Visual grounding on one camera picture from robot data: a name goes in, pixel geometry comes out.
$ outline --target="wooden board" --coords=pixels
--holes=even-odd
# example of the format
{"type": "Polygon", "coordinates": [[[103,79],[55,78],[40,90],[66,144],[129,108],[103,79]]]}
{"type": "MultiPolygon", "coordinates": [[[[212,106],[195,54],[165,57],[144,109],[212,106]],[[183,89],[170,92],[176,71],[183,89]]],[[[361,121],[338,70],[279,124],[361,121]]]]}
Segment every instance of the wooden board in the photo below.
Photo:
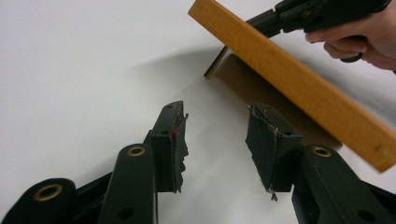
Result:
{"type": "Polygon", "coordinates": [[[214,0],[189,14],[311,119],[378,171],[396,163],[396,132],[214,0]]]}

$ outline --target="black plastic part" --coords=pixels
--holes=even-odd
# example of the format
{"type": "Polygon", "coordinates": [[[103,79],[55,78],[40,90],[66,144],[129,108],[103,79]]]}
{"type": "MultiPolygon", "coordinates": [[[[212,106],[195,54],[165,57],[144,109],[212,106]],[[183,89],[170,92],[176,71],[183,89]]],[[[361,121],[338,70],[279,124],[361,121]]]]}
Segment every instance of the black plastic part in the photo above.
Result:
{"type": "Polygon", "coordinates": [[[153,129],[149,132],[150,144],[157,168],[158,192],[181,191],[183,177],[186,170],[184,157],[189,155],[185,142],[186,120],[184,117],[183,102],[174,102],[163,107],[153,129]]]}
{"type": "Polygon", "coordinates": [[[304,29],[306,33],[362,19],[384,10],[390,0],[284,0],[247,21],[264,35],[271,37],[304,29]]]}
{"type": "Polygon", "coordinates": [[[251,103],[247,146],[265,189],[289,192],[303,137],[271,106],[251,103]]]}
{"type": "Polygon", "coordinates": [[[280,30],[282,29],[282,24],[277,14],[272,9],[248,20],[247,23],[268,38],[274,35],[279,35],[280,30]]]}
{"type": "Polygon", "coordinates": [[[76,197],[72,181],[63,178],[45,180],[26,190],[2,223],[69,223],[75,212],[76,197]]]}
{"type": "Polygon", "coordinates": [[[154,154],[149,145],[120,151],[98,224],[157,223],[154,154]]]}
{"type": "Polygon", "coordinates": [[[363,54],[362,54],[362,53],[359,53],[358,55],[356,55],[356,56],[354,56],[354,57],[341,59],[341,61],[342,61],[343,63],[354,63],[354,62],[357,62],[358,60],[360,60],[362,56],[363,56],[363,54]]]}
{"type": "Polygon", "coordinates": [[[300,177],[305,179],[300,183],[307,183],[308,188],[297,180],[293,205],[299,223],[396,223],[336,151],[320,146],[305,147],[300,167],[300,177]]]}

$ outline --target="brass ring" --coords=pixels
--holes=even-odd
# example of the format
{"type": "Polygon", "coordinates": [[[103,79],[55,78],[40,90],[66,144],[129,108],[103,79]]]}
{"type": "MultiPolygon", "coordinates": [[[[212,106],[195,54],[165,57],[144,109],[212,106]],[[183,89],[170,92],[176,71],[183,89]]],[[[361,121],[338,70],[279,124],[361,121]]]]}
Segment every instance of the brass ring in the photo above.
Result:
{"type": "Polygon", "coordinates": [[[33,198],[38,202],[45,202],[58,196],[64,187],[60,184],[50,184],[39,189],[33,198]]]}
{"type": "Polygon", "coordinates": [[[141,156],[143,154],[145,154],[146,149],[143,147],[131,147],[130,149],[128,149],[128,156],[141,156]]]}
{"type": "Polygon", "coordinates": [[[324,147],[313,147],[312,151],[320,157],[330,157],[332,153],[324,147]]]}

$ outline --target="white backdrop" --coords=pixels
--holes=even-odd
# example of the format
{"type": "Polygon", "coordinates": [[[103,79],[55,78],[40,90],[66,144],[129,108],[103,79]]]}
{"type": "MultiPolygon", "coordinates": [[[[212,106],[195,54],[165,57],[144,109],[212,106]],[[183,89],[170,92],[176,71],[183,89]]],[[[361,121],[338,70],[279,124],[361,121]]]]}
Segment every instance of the white backdrop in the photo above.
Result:
{"type": "MultiPolygon", "coordinates": [[[[277,1],[221,0],[244,20],[277,1]]],[[[141,143],[162,107],[183,100],[190,156],[181,194],[159,197],[161,223],[297,223],[290,193],[270,202],[245,144],[246,100],[202,74],[222,44],[187,15],[193,1],[0,3],[0,218],[33,184],[80,187],[141,143]]],[[[333,60],[301,31],[273,40],[396,129],[396,76],[333,60]]],[[[343,147],[364,180],[396,191],[343,147]]]]}

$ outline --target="bolt hole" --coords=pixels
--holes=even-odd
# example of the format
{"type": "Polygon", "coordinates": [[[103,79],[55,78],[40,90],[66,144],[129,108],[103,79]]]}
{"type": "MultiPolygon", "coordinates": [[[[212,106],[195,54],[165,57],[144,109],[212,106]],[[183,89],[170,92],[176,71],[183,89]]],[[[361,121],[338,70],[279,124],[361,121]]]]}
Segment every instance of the bolt hole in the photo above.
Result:
{"type": "Polygon", "coordinates": [[[372,213],[370,213],[364,209],[359,209],[358,215],[359,215],[359,217],[361,217],[362,219],[364,219],[368,222],[375,222],[375,216],[372,213]]]}
{"type": "Polygon", "coordinates": [[[329,150],[323,147],[314,147],[313,151],[315,154],[321,157],[330,157],[332,155],[332,153],[329,150]]]}
{"type": "Polygon", "coordinates": [[[50,184],[39,189],[33,198],[38,202],[45,202],[58,196],[62,189],[63,187],[60,184],[50,184]]]}
{"type": "Polygon", "coordinates": [[[121,220],[129,219],[133,215],[134,215],[134,209],[130,207],[122,208],[118,213],[119,219],[121,220]]]}
{"type": "Polygon", "coordinates": [[[146,150],[143,147],[132,147],[128,150],[128,156],[141,156],[145,154],[146,150]]]}

